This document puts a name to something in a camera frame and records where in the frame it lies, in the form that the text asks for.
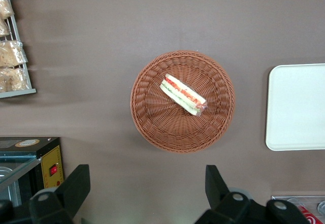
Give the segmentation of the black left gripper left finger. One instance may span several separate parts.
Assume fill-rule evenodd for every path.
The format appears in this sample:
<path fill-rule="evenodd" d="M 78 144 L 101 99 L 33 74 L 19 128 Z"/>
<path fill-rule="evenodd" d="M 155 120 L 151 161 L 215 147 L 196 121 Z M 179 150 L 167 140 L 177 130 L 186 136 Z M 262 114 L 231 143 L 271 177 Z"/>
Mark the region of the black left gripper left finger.
<path fill-rule="evenodd" d="M 33 196 L 29 202 L 32 223 L 73 223 L 89 192 L 89 165 L 79 165 L 59 187 Z"/>

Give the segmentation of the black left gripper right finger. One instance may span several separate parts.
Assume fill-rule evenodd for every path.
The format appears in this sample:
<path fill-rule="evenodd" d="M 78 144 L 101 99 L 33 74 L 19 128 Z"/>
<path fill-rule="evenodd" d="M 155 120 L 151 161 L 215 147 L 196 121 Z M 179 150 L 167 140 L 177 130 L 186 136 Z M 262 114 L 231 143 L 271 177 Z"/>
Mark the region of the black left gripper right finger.
<path fill-rule="evenodd" d="M 205 193 L 210 209 L 196 223 L 309 223 L 288 201 L 269 200 L 262 206 L 243 193 L 230 191 L 215 165 L 206 166 Z"/>

